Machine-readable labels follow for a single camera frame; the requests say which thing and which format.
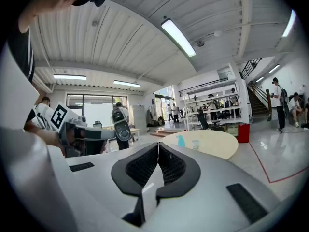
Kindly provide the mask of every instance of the cabinet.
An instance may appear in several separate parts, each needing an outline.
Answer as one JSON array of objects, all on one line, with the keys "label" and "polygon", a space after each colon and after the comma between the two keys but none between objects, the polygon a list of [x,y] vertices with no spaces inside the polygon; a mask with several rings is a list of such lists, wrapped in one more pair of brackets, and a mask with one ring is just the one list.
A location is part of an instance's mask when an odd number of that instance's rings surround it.
[{"label": "cabinet", "polygon": [[135,128],[140,129],[140,134],[147,133],[146,112],[144,106],[132,105],[129,109],[130,122]]}]

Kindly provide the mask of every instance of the black vent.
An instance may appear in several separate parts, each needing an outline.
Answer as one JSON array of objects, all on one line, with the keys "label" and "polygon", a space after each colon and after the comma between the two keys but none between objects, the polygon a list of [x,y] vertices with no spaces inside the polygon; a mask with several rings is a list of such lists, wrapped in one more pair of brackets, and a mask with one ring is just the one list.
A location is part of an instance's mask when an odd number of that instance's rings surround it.
[{"label": "black vent", "polygon": [[144,187],[158,164],[157,148],[133,160],[126,166],[126,174]]},{"label": "black vent", "polygon": [[251,223],[267,215],[267,211],[241,184],[233,184],[226,188]]},{"label": "black vent", "polygon": [[76,172],[76,171],[84,170],[84,169],[91,168],[91,167],[94,167],[94,165],[91,162],[87,162],[87,163],[83,163],[79,165],[70,166],[70,169],[72,172]]},{"label": "black vent", "polygon": [[159,146],[159,165],[165,186],[179,179],[186,169],[184,160],[167,151],[162,145]]}]

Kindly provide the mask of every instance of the balcony railing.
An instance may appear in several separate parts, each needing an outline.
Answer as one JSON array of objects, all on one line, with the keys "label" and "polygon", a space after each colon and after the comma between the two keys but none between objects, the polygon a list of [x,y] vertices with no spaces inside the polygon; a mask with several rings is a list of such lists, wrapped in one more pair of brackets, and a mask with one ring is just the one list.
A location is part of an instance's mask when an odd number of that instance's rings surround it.
[{"label": "balcony railing", "polygon": [[228,78],[226,77],[226,78],[222,78],[222,79],[219,79],[219,80],[211,81],[211,82],[208,82],[208,83],[203,83],[201,85],[197,85],[197,86],[194,86],[194,87],[186,88],[184,90],[179,91],[179,95],[180,95],[180,97],[182,97],[183,96],[183,92],[186,93],[186,92],[188,92],[190,90],[196,89],[197,87],[204,87],[204,86],[207,86],[207,85],[211,85],[211,84],[215,84],[215,83],[219,83],[219,82],[223,82],[223,81],[227,81],[227,80],[228,80]]}]

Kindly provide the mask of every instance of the fluorescent light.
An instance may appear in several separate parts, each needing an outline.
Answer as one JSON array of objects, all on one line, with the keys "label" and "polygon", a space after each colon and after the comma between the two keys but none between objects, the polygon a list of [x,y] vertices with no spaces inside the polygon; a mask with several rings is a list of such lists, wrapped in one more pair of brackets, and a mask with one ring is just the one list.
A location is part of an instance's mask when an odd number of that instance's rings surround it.
[{"label": "fluorescent light", "polygon": [[55,79],[74,79],[74,80],[87,80],[84,75],[54,75]]},{"label": "fluorescent light", "polygon": [[195,50],[185,38],[183,33],[170,19],[165,21],[161,27],[180,45],[189,57],[196,55]]},{"label": "fluorescent light", "polygon": [[292,10],[291,16],[290,16],[290,20],[288,22],[288,25],[286,25],[286,28],[284,30],[284,33],[283,33],[282,37],[287,37],[289,35],[289,33],[290,33],[291,29],[292,29],[292,26],[293,26],[293,24],[295,22],[295,19],[296,19],[296,13],[295,13],[294,10]]},{"label": "fluorescent light", "polygon": [[272,69],[270,72],[268,72],[268,73],[272,73],[275,69],[277,69],[278,67],[279,67],[280,65],[279,64],[277,64],[276,66],[275,66],[275,68],[274,69]]},{"label": "fluorescent light", "polygon": [[122,81],[114,81],[114,84],[121,84],[121,85],[127,85],[127,86],[132,86],[132,87],[140,87],[140,84],[136,83],[127,83],[127,82],[122,82]]},{"label": "fluorescent light", "polygon": [[261,77],[259,80],[257,80],[256,83],[259,82],[259,81],[261,81],[262,79],[263,79],[263,77]]}]

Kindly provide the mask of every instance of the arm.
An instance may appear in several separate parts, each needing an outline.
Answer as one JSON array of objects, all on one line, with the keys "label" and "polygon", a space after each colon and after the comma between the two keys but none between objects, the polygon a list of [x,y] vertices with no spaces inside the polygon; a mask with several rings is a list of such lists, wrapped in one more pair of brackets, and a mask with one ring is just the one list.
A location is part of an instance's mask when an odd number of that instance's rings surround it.
[{"label": "arm", "polygon": [[61,149],[64,155],[64,148],[61,145],[56,131],[43,130],[36,126],[32,121],[28,121],[24,127],[25,131],[32,132],[41,137],[47,145],[53,145]]},{"label": "arm", "polygon": [[305,122],[308,123],[308,108],[305,109]]}]

